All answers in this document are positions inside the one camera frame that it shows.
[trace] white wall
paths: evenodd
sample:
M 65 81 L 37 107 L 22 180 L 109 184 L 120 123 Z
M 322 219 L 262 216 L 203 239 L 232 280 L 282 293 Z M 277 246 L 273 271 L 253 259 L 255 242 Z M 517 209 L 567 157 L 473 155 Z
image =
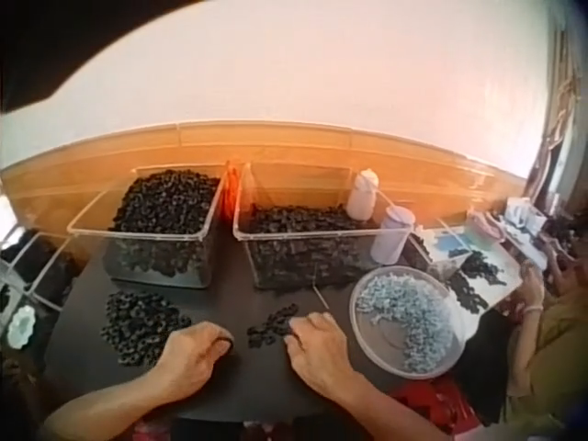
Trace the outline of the white wall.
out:
M 111 45 L 3 117 L 3 165 L 166 122 L 390 133 L 527 176 L 548 92 L 544 0 L 216 0 Z

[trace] metal pick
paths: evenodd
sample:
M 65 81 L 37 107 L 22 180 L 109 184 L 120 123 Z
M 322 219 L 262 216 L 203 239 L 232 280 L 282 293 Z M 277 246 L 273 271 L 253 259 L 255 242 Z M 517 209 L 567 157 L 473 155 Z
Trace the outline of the metal pick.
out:
M 329 304 L 327 303 L 327 300 L 324 299 L 324 297 L 322 296 L 322 294 L 319 291 L 319 289 L 316 288 L 316 267 L 317 267 L 317 264 L 314 264 L 314 276 L 312 276 L 312 290 L 316 294 L 316 297 L 319 298 L 319 300 L 321 301 L 321 303 L 324 306 L 324 308 L 326 310 L 330 310 L 331 308 L 329 308 Z

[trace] dark table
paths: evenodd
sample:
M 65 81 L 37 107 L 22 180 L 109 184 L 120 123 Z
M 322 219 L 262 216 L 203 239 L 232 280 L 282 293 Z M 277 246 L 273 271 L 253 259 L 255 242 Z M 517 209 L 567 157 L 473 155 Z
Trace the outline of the dark table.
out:
M 328 403 L 291 370 L 281 342 L 249 349 L 246 335 L 249 326 L 261 324 L 270 312 L 290 303 L 299 304 L 299 315 L 324 311 L 323 305 L 309 289 L 291 294 L 254 289 L 243 245 L 226 231 L 219 239 L 218 262 L 207 289 L 113 281 L 102 266 L 102 252 L 96 253 L 73 287 L 51 336 L 45 357 L 48 380 L 77 396 L 140 375 L 144 367 L 119 366 L 117 354 L 102 341 L 99 332 L 106 321 L 105 302 L 110 293 L 119 288 L 147 290 L 166 296 L 194 322 L 218 323 L 235 337 L 232 354 L 220 360 L 209 384 L 195 396 L 171 406 L 171 414 L 208 421 L 276 422 L 326 409 Z M 347 334 L 353 366 L 380 390 L 395 390 L 404 380 L 374 365 L 354 337 L 348 313 L 353 286 L 325 288 L 322 294 Z

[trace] bracelet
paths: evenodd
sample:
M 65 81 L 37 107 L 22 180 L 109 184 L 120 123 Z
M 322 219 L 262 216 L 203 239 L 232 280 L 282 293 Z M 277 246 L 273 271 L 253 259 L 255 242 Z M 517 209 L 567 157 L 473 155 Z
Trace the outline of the bracelet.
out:
M 528 312 L 533 312 L 533 311 L 543 311 L 543 306 L 542 305 L 527 306 L 526 308 L 523 309 L 523 315 L 526 315 Z

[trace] hand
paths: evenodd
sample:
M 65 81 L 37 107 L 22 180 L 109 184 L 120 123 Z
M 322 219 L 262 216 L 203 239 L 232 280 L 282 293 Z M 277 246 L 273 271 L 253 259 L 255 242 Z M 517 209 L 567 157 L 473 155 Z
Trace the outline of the hand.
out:
M 558 241 L 556 239 L 544 237 L 541 249 L 547 257 L 555 258 L 558 255 L 558 250 L 556 249 L 557 245 Z
M 328 312 L 290 320 L 294 335 L 284 340 L 299 377 L 323 397 L 337 401 L 338 390 L 358 377 L 349 363 L 347 339 Z
M 521 265 L 521 278 L 523 284 L 519 292 L 528 306 L 542 306 L 545 297 L 545 287 L 541 271 L 533 262 L 527 260 Z
M 212 375 L 214 363 L 232 346 L 232 335 L 210 322 L 173 331 L 157 364 L 147 373 L 162 403 L 196 393 Z

